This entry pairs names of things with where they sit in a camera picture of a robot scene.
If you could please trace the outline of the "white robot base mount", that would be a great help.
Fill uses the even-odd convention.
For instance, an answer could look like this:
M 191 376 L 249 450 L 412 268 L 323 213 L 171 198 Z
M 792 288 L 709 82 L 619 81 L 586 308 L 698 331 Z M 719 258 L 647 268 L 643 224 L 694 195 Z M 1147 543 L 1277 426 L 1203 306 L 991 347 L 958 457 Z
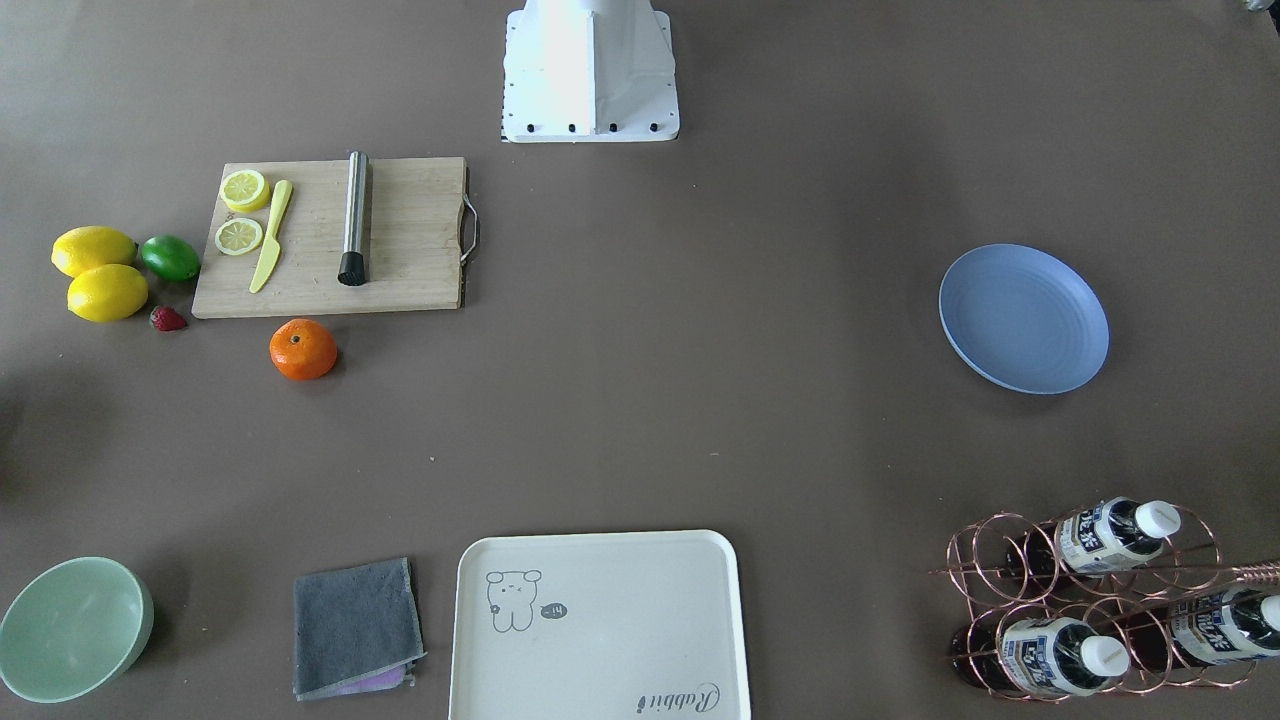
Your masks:
M 671 19 L 649 1 L 526 1 L 506 18 L 503 70 L 506 142 L 680 135 Z

